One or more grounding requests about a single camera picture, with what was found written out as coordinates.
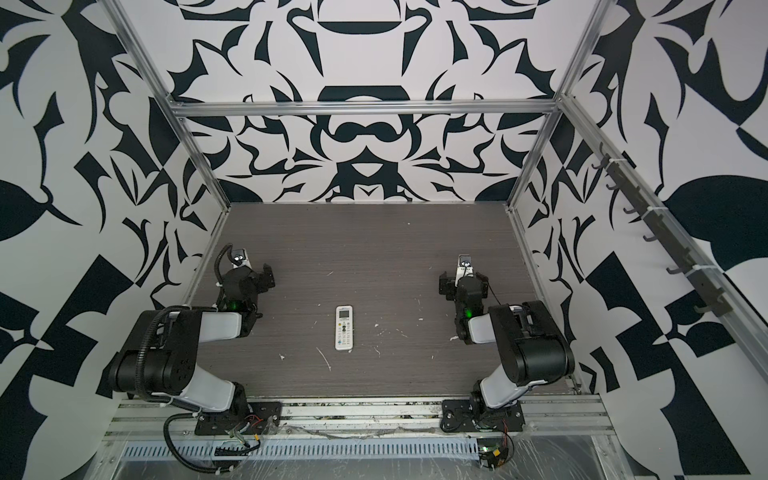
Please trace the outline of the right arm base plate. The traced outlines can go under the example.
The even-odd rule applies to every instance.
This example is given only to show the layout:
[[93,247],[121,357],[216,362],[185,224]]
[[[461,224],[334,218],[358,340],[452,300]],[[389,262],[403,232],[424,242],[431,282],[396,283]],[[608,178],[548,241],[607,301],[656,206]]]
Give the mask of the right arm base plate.
[[443,400],[440,429],[444,433],[522,432],[525,418],[519,404],[487,409],[468,399]]

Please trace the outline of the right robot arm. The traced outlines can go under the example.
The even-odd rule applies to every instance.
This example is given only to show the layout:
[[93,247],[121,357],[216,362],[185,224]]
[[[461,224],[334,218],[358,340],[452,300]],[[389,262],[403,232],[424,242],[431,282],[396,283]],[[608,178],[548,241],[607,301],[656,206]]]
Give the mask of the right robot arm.
[[457,337],[467,345],[495,345],[500,359],[490,375],[474,384],[467,400],[442,402],[441,430],[520,431],[525,423],[522,397],[575,370],[565,336],[540,300],[485,307],[490,284],[484,275],[442,273],[438,291],[455,306]]

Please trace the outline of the white remote control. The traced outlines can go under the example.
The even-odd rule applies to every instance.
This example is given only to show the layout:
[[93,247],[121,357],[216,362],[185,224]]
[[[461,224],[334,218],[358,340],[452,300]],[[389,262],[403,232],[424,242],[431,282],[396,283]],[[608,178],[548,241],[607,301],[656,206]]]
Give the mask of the white remote control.
[[351,305],[336,308],[334,327],[335,349],[337,351],[351,351],[354,347],[354,316]]

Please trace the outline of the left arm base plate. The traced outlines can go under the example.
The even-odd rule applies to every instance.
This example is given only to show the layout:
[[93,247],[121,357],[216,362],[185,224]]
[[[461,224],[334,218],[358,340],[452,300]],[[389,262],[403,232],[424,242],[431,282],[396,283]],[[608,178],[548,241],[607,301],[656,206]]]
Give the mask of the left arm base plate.
[[278,401],[249,402],[248,406],[236,413],[204,412],[198,417],[194,434],[197,436],[225,435],[236,429],[243,435],[266,434],[281,422],[283,404]]

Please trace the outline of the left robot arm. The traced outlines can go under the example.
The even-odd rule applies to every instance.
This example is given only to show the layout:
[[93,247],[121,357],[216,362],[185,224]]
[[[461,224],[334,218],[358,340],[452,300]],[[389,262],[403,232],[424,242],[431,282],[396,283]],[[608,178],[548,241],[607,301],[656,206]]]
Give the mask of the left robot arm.
[[[170,455],[198,474],[223,476],[260,449],[261,434],[280,423],[282,405],[249,401],[242,384],[221,379],[197,362],[201,344],[249,336],[263,316],[259,296],[276,285],[271,266],[253,269],[246,250],[232,244],[219,251],[214,263],[215,303],[142,312],[113,357],[107,380],[116,393],[175,407],[162,426]],[[233,443],[214,447],[207,462],[195,462],[173,441],[171,426],[177,421],[194,421],[196,434],[226,435]]]

